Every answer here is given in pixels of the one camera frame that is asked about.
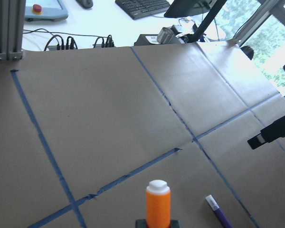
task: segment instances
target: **computer mouse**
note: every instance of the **computer mouse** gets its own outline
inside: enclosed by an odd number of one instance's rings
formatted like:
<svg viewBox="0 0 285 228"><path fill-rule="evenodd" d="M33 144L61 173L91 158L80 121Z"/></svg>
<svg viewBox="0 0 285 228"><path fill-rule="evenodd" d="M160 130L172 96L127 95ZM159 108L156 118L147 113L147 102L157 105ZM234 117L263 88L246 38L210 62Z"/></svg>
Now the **computer mouse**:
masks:
<svg viewBox="0 0 285 228"><path fill-rule="evenodd" d="M83 8L91 8L93 6L92 0L76 0Z"/></svg>

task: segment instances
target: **computer keyboard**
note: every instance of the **computer keyboard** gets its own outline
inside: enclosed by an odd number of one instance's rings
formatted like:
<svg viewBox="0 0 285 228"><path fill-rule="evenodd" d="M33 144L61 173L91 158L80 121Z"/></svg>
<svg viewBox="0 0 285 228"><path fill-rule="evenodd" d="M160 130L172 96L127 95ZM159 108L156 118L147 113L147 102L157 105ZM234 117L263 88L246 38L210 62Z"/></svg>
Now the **computer keyboard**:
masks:
<svg viewBox="0 0 285 228"><path fill-rule="evenodd" d="M138 19L165 12L170 4L166 0L115 0L132 19Z"/></svg>

